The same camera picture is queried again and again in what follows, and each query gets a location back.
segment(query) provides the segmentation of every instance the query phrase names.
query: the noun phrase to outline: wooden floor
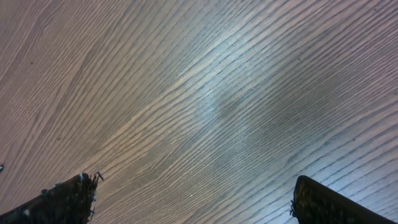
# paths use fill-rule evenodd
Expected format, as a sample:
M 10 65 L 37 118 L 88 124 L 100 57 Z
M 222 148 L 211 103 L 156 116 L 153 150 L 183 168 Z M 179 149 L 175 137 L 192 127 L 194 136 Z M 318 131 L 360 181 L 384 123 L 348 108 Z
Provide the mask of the wooden floor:
M 308 175 L 398 222 L 398 1 L 0 2 L 0 213 L 296 223 Z

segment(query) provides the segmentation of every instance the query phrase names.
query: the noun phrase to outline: floor surface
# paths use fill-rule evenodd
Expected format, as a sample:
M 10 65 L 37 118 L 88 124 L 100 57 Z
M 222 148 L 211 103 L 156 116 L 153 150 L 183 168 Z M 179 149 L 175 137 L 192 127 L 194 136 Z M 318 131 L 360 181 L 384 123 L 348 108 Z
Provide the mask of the floor surface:
M 0 213 L 296 223 L 308 175 L 398 222 L 398 1 L 0 2 Z

